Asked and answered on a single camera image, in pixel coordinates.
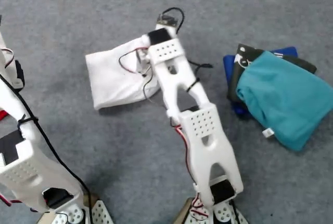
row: black fabric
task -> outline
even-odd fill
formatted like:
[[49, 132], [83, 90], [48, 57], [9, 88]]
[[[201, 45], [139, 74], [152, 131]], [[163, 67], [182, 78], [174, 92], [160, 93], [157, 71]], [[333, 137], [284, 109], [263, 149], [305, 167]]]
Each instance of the black fabric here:
[[[233, 68], [233, 75], [230, 80], [230, 85], [228, 87], [228, 99], [234, 103], [241, 103], [244, 108], [247, 108], [246, 105], [243, 103], [241, 99], [238, 98], [236, 94], [236, 88], [239, 81], [239, 78], [241, 77], [242, 73], [244, 72], [245, 68], [250, 65], [251, 62], [255, 61], [264, 50], [253, 48], [250, 46], [246, 46], [244, 44], [238, 45], [237, 54], [235, 57], [235, 63]], [[305, 61], [301, 58], [295, 58], [293, 56], [288, 55], [281, 55], [274, 53], [277, 57], [280, 57], [292, 64], [295, 64], [299, 66], [300, 68], [303, 68], [311, 73], [315, 73], [317, 68], [309, 63], [308, 61]]]

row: white cloth bag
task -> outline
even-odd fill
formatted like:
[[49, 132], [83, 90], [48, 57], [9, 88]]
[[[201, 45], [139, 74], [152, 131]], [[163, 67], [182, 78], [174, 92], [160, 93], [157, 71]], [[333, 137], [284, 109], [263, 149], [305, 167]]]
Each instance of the white cloth bag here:
[[[118, 62], [119, 57], [138, 47], [144, 47], [141, 38], [134, 39], [110, 51], [85, 56], [96, 110], [145, 99], [143, 87], [150, 80], [152, 69], [147, 72], [146, 77], [143, 77], [139, 73], [126, 71]], [[121, 63], [127, 69], [136, 71], [136, 52], [133, 51], [121, 58]], [[145, 87], [147, 97], [154, 95], [159, 88], [157, 78], [153, 74], [152, 80]]]

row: red wire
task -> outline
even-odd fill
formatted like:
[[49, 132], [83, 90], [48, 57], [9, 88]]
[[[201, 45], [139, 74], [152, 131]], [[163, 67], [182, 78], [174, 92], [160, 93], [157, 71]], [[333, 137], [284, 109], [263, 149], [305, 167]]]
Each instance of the red wire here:
[[2, 194], [0, 194], [0, 200], [5, 203], [8, 207], [11, 207], [12, 203], [22, 203], [22, 201], [20, 200], [7, 200], [7, 198], [5, 196], [3, 196]]
[[7, 200], [2, 194], [0, 194], [0, 200], [2, 200], [8, 207], [11, 207], [10, 201]]
[[12, 56], [11, 60], [8, 63], [6, 63], [5, 68], [7, 68], [12, 63], [13, 60], [14, 60], [14, 56]]
[[11, 60], [9, 60], [9, 62], [5, 64], [5, 68], [7, 68], [12, 63], [12, 61], [14, 61], [14, 52], [9, 48], [2, 48], [1, 50], [10, 52], [12, 54]]
[[[180, 128], [181, 128], [181, 126], [180, 126], [180, 125], [177, 125], [174, 129], [175, 129], [175, 131], [176, 131], [176, 132], [182, 137], [182, 139], [183, 139], [183, 141], [184, 141], [185, 149], [186, 149], [186, 151], [185, 151], [186, 168], [187, 168], [188, 173], [189, 173], [189, 175], [191, 176], [192, 180], [195, 181], [195, 180], [193, 179], [193, 177], [192, 177], [192, 174], [191, 174], [191, 172], [190, 172], [190, 170], [189, 170], [189, 165], [188, 165], [188, 144], [187, 144], [186, 138], [185, 138], [183, 132], [180, 130]], [[196, 197], [195, 197], [194, 200], [192, 201], [192, 207], [194, 207], [194, 208], [200, 208], [200, 207], [203, 207], [203, 204], [200, 204], [199, 206], [194, 206], [195, 203], [197, 202], [197, 200], [199, 200], [199, 193], [197, 193]], [[196, 213], [196, 214], [199, 214], [199, 215], [202, 215], [202, 216], [205, 216], [205, 217], [208, 217], [207, 214], [202, 213], [202, 212], [197, 211], [197, 210], [194, 210], [194, 209], [191, 209], [191, 212]]]
[[22, 201], [20, 201], [20, 200], [11, 200], [10, 202], [11, 203], [22, 203]]
[[135, 71], [133, 71], [133, 70], [130, 70], [130, 69], [127, 69], [127, 68], [121, 63], [120, 60], [121, 60], [121, 58], [123, 58], [124, 56], [126, 56], [126, 55], [128, 55], [128, 54], [130, 54], [130, 53], [132, 53], [132, 52], [134, 52], [134, 51], [138, 51], [138, 50], [140, 50], [140, 49], [148, 49], [148, 47], [138, 47], [138, 48], [136, 48], [136, 49], [134, 49], [134, 50], [132, 50], [132, 51], [127, 52], [126, 54], [122, 55], [121, 57], [119, 57], [119, 59], [118, 59], [118, 63], [119, 63], [119, 65], [120, 65], [120, 67], [122, 67], [124, 70], [128, 71], [129, 73], [137, 74], [137, 72], [135, 72]]
[[180, 130], [180, 125], [176, 126], [175, 127], [175, 131], [182, 137], [183, 141], [184, 141], [184, 144], [185, 144], [185, 163], [186, 163], [186, 168], [187, 168], [187, 171], [189, 173], [189, 175], [191, 176], [193, 182], [195, 182], [195, 180], [193, 179], [193, 176], [189, 170], [189, 165], [188, 165], [188, 144], [187, 144], [187, 141], [186, 141], [186, 138], [184, 136], [184, 134], [182, 133], [182, 131]]
[[203, 216], [206, 216], [206, 217], [208, 217], [208, 215], [207, 215], [207, 214], [205, 214], [205, 213], [202, 213], [202, 212], [200, 212], [200, 211], [197, 211], [197, 210], [194, 210], [194, 209], [191, 209], [191, 212], [193, 212], [193, 213], [196, 213], [196, 214], [199, 214], [199, 215], [203, 215]]

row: white plastic part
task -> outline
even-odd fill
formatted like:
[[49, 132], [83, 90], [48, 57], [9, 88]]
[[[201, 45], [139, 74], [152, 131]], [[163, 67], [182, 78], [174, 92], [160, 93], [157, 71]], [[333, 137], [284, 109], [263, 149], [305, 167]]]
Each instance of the white plastic part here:
[[189, 158], [197, 192], [205, 207], [214, 205], [210, 190], [210, 174], [214, 164], [220, 165], [233, 186], [235, 193], [243, 191], [233, 148], [220, 122], [215, 104], [207, 103], [196, 112], [180, 113], [180, 123], [189, 142]]
[[[4, 42], [0, 34], [0, 47], [2, 46], [4, 46]], [[6, 79], [7, 82], [9, 82], [9, 84], [14, 86], [16, 80], [13, 78], [13, 76], [16, 77], [16, 67], [9, 65], [5, 69], [3, 60], [3, 53], [0, 51], [0, 74]], [[23, 115], [25, 115], [26, 119], [30, 117], [23, 104], [2, 80], [0, 80], [0, 110], [1, 109], [9, 113], [17, 121], [20, 120]], [[32, 121], [23, 123], [20, 129], [22, 136], [25, 139], [36, 143], [40, 140], [41, 135]]]
[[[1, 35], [1, 32], [0, 32], [0, 48], [6, 48], [6, 44], [5, 44], [5, 41], [4, 41], [4, 39]], [[2, 52], [6, 63], [8, 63], [12, 59], [12, 54], [11, 53], [8, 53], [6, 51], [0, 51], [0, 52]], [[9, 77], [11, 83], [12, 83], [12, 86], [15, 89], [20, 89], [20, 88], [23, 87], [23, 82], [21, 81], [21, 79], [17, 78], [15, 60], [13, 60], [10, 65], [8, 65], [8, 67], [6, 68], [6, 72], [7, 72], [8, 77]]]
[[[209, 222], [209, 218], [202, 216], [200, 214], [194, 214], [192, 210], [197, 210], [201, 213], [208, 214], [208, 211], [204, 208], [195, 208], [191, 207], [188, 215], [185, 219], [184, 224], [211, 224]], [[241, 214], [241, 212], [237, 210], [238, 219], [240, 224], [248, 224], [245, 217]], [[231, 206], [230, 202], [223, 202], [218, 203], [213, 207], [213, 212], [215, 214], [216, 219], [219, 221], [219, 223], [227, 223], [227, 224], [238, 224], [236, 221], [236, 215], [234, 212], [233, 207]]]
[[[177, 54], [166, 54], [168, 61], [161, 61], [158, 49], [164, 50], [171, 43], [172, 51]], [[185, 57], [185, 52], [178, 39], [169, 41], [168, 44], [161, 43], [151, 46], [148, 49], [148, 55], [155, 75], [163, 91], [163, 100], [167, 107], [167, 115], [172, 117], [175, 124], [179, 123], [180, 110], [177, 105], [178, 89], [187, 90], [195, 81], [192, 69]], [[173, 66], [176, 74], [171, 74], [168, 66]], [[199, 107], [209, 102], [206, 93], [200, 82], [196, 83], [189, 94], [194, 97]]]
[[[16, 149], [19, 158], [0, 167], [0, 183], [12, 190], [18, 200], [41, 213], [61, 212], [74, 203], [83, 205], [78, 181], [63, 166], [47, 158], [29, 140], [17, 144]], [[57, 209], [49, 209], [43, 198], [43, 192], [48, 188], [65, 189], [73, 199]]]
[[153, 45], [149, 48], [148, 53], [151, 57], [150, 61], [153, 65], [157, 65], [161, 62], [179, 56], [185, 56], [184, 49], [178, 39], [171, 39], [169, 41]]
[[[148, 43], [149, 37], [143, 36], [142, 41]], [[201, 83], [196, 82], [177, 38], [150, 46], [148, 58], [163, 91], [166, 113], [176, 125], [181, 124], [186, 135], [189, 169], [195, 181], [195, 190], [200, 193], [205, 208], [212, 213], [215, 202], [210, 190], [210, 175], [214, 164], [223, 168], [235, 195], [244, 189], [233, 148], [222, 129], [216, 106], [209, 102]], [[175, 72], [171, 73], [169, 66], [173, 66]], [[188, 90], [199, 106], [198, 111], [180, 112], [178, 89]], [[208, 221], [213, 223], [212, 215]]]
[[83, 211], [77, 204], [72, 204], [65, 211], [59, 212], [52, 224], [79, 224], [83, 220]]
[[[241, 212], [237, 210], [238, 219], [241, 224], [248, 224], [245, 217], [241, 214]], [[238, 224], [236, 221], [236, 215], [234, 209], [230, 202], [219, 203], [214, 206], [214, 214], [221, 223], [228, 223], [231, 220], [232, 224]]]
[[114, 224], [103, 201], [97, 201], [92, 212], [94, 224]]

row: folded cloth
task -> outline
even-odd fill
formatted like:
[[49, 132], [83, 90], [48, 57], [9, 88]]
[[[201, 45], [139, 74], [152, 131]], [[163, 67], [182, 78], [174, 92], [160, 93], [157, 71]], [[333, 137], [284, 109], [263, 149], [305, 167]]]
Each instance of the folded cloth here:
[[[238, 45], [237, 54], [235, 57], [235, 64], [233, 69], [233, 75], [230, 80], [229, 88], [228, 88], [228, 99], [234, 103], [242, 103], [241, 99], [238, 98], [236, 94], [236, 87], [239, 81], [241, 74], [244, 70], [254, 61], [256, 60], [264, 51], [262, 49], [253, 48], [250, 46], [246, 46], [244, 44]], [[317, 68], [305, 61], [301, 58], [294, 58], [288, 55], [280, 55], [278, 53], [274, 53], [275, 56], [280, 57], [290, 63], [293, 63], [311, 73], [316, 72]]]
[[241, 75], [237, 95], [286, 147], [303, 148], [333, 109], [333, 88], [319, 77], [264, 52]]
[[[271, 51], [272, 53], [275, 54], [280, 54], [280, 55], [288, 55], [292, 57], [298, 57], [297, 50], [295, 47], [286, 47], [286, 48], [280, 48], [280, 49], [275, 49]], [[233, 75], [233, 68], [234, 68], [234, 61], [235, 61], [235, 55], [226, 55], [223, 57], [223, 65], [224, 65], [224, 71], [225, 71], [225, 76], [227, 79], [227, 83], [229, 86], [229, 83], [231, 81], [231, 77]], [[234, 102], [232, 103], [232, 107], [234, 112], [238, 116], [249, 116], [249, 112], [246, 109], [246, 107], [243, 107], [243, 103], [238, 103]]]
[[110, 51], [86, 55], [90, 85], [96, 110], [128, 104], [151, 97], [159, 90], [157, 78], [149, 69], [145, 76], [136, 72], [136, 49], [144, 48], [141, 38], [134, 39]]

